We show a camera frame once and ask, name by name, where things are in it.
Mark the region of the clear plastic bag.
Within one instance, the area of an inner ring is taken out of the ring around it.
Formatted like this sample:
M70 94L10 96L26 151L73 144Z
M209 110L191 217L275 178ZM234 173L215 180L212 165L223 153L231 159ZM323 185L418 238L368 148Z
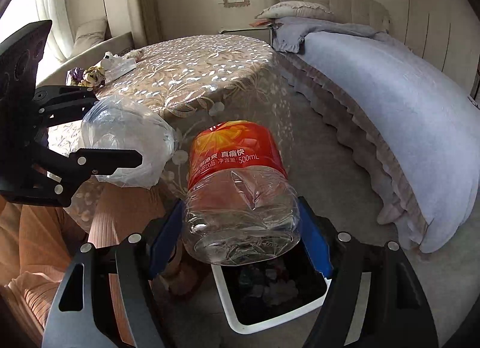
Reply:
M100 182L120 187L155 186L176 145L175 130L160 115L121 95L101 99L80 124L79 147L130 149L142 155L142 164L136 168L96 176Z

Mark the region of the orange label bottle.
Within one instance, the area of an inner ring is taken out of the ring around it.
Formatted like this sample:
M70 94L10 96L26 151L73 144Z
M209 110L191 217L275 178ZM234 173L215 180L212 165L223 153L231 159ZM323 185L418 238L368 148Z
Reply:
M195 259L222 266L275 259L299 243L298 208L266 127L227 121L195 137L182 223Z

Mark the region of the red noodle snack bag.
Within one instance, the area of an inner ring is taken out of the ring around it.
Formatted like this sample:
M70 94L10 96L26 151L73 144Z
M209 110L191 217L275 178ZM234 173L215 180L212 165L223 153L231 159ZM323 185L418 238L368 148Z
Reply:
M242 272L238 282L242 295L261 298L270 290L270 285L276 283L278 274L273 270L267 270L264 273L255 274Z

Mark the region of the white trash bin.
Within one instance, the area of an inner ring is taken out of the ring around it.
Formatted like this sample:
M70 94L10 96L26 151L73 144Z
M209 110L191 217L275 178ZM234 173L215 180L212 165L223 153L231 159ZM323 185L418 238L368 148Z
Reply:
M229 327L242 335L277 327L320 308L331 283L314 269L303 242L272 260L241 266L213 265L211 270ZM261 298L242 295L240 274L267 270L278 274L268 293Z

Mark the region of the purple yellow candy wrapper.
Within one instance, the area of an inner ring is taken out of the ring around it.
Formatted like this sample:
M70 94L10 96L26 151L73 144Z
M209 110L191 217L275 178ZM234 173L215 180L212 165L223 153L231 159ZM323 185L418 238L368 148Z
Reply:
M67 71L66 85L86 88L99 88L105 84L105 70L101 66L80 67Z

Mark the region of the person's orange trousers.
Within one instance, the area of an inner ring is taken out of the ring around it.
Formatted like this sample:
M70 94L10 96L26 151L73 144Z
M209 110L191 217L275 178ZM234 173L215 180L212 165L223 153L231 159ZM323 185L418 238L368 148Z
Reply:
M166 212L165 201L158 186L147 190L107 184L88 231L61 207L1 201L2 314L40 346L56 291L80 246L113 246L143 232Z

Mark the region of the crumpled white tissue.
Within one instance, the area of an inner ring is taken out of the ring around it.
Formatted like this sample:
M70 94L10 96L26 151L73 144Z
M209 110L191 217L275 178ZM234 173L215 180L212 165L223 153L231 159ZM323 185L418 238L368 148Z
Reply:
M124 58L111 52L106 52L100 61L100 66L104 71L105 82L110 83L134 70L137 62L134 58Z

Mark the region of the beige window seat cushion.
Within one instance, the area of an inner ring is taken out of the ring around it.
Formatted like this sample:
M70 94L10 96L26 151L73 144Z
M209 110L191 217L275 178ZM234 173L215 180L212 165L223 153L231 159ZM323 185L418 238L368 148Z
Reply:
M107 19L94 19L80 25L76 32L75 41L70 57L76 57L93 46L105 40Z

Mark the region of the crumpled patterned paper ball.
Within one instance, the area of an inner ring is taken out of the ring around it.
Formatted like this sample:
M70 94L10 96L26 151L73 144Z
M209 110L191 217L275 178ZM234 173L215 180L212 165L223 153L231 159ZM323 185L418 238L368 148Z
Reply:
M134 49L131 50L130 52L127 52L124 55L124 59L134 59L135 62L138 62L143 58L143 51L142 49Z

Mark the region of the round table floral tablecloth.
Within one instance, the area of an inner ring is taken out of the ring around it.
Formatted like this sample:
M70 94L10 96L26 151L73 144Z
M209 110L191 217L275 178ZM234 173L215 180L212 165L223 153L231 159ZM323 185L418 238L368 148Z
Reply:
M194 137L223 121L267 127L288 167L293 127L278 57L264 41L241 35L195 35L146 46L134 70L95 91L123 95L158 113L175 131L177 149L160 187L183 198Z

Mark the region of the bed with lilac cover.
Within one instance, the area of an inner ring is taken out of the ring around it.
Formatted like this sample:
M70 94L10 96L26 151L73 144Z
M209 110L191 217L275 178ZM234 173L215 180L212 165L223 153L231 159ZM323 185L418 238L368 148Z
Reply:
M479 109L448 76L371 26L279 18L273 47L290 79L346 107L337 128L368 165L403 247L430 254L470 217L479 192Z

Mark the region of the grey nightstand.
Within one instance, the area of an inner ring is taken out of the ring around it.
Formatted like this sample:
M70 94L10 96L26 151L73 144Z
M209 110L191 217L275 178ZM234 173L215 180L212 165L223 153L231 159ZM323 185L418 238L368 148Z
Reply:
M221 29L220 34L226 35L243 35L265 43L272 44L272 28L270 26L248 27L240 29Z

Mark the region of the beige frilled pillow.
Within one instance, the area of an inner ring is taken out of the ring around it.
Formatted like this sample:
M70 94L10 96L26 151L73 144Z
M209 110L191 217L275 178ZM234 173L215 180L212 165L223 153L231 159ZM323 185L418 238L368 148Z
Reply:
M306 1L281 1L264 9L256 19L278 19L287 17L313 18L335 21L334 13L323 4Z

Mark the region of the beige wardrobe doors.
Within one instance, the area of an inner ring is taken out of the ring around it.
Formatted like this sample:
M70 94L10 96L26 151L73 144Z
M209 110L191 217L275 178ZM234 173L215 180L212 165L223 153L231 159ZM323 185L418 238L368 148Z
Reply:
M479 19L467 0L390 0L390 34L473 96L479 86Z

